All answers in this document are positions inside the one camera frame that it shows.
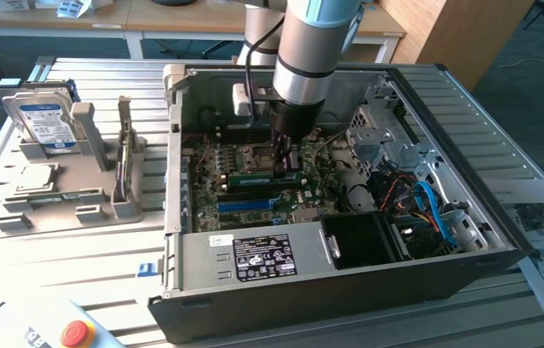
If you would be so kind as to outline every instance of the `warning label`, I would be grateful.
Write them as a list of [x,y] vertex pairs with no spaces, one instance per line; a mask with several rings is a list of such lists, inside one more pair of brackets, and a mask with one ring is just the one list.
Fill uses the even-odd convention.
[[234,240],[240,281],[258,281],[298,274],[290,236],[263,236]]
[[40,144],[56,149],[74,146],[75,136],[68,123],[62,120],[60,105],[22,105],[20,111]]

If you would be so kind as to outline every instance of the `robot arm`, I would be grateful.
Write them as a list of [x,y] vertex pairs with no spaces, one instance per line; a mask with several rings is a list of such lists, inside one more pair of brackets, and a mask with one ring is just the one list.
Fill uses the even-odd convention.
[[244,49],[238,60],[252,65],[276,63],[271,103],[275,175],[300,170],[298,152],[304,136],[312,131],[343,49],[351,44],[360,24],[360,0],[290,0],[282,35],[274,33],[259,47],[252,47],[283,19],[283,5],[270,9],[247,4]]

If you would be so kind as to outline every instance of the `white cable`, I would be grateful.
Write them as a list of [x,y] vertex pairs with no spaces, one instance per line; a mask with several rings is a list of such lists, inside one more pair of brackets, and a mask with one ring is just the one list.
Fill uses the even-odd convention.
[[516,67],[516,66],[520,65],[523,62],[527,62],[527,61],[530,61],[530,60],[534,60],[535,62],[543,62],[543,63],[544,63],[544,60],[542,60],[542,59],[526,58],[526,59],[519,60],[516,63],[514,63],[514,64],[511,64],[511,65],[499,65],[498,67]]

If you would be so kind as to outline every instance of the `emergency stop button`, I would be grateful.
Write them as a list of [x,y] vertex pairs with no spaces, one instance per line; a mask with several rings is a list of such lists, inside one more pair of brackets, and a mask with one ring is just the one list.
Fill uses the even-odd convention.
[[62,332],[62,344],[67,347],[80,347],[90,337],[90,326],[80,321],[72,321]]

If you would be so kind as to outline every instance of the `aluminum profile table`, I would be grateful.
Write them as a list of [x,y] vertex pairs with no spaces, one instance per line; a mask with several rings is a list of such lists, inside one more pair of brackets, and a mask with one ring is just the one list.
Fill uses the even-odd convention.
[[[48,78],[76,80],[83,101],[96,106],[95,121],[104,137],[115,136],[119,129],[119,96],[132,96],[135,129],[156,150],[150,156],[151,173],[162,173],[166,167],[170,123],[162,75],[168,62],[58,59],[48,73]],[[400,66],[400,70],[479,174],[484,178],[544,178],[448,73],[434,65]],[[0,132],[0,156],[15,135],[7,121]],[[144,185],[148,194],[143,199],[152,202],[151,206],[162,206],[163,176],[148,175]],[[147,308],[135,300],[146,293],[142,289],[160,282],[158,277],[135,278],[135,270],[140,262],[154,261],[162,255],[162,235],[159,230],[123,232],[108,228],[96,233],[70,231],[0,239],[0,291],[43,286],[74,300],[127,347],[172,347]],[[446,300],[210,339],[184,347],[226,344],[544,347],[544,313],[520,270],[514,268],[479,279]]]

